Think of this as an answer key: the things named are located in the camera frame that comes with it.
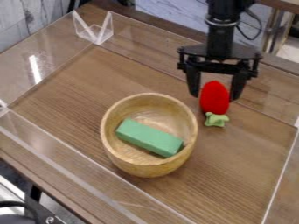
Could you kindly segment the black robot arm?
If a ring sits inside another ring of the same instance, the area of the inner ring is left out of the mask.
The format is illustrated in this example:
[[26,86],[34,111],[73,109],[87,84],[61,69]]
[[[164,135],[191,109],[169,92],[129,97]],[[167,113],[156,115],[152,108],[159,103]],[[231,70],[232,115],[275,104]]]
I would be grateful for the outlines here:
[[247,13],[261,24],[259,17],[249,10],[255,3],[256,0],[207,0],[207,41],[204,44],[177,48],[177,69],[185,73],[188,90],[193,97],[197,97],[200,92],[201,72],[232,76],[228,93],[231,101],[240,97],[247,81],[257,77],[261,53],[255,48],[233,42],[235,30],[245,39],[257,37],[256,35],[249,38],[239,27],[241,13]]

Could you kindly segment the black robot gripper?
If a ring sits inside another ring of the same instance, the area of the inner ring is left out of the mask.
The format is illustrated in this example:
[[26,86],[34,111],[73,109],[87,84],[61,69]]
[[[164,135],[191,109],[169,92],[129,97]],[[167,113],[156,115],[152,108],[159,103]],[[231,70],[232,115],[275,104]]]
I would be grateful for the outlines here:
[[260,52],[243,45],[233,44],[228,54],[212,54],[204,44],[181,46],[177,49],[177,68],[184,71],[189,93],[199,97],[201,72],[233,75],[229,100],[235,101],[243,92],[248,78],[257,77]]

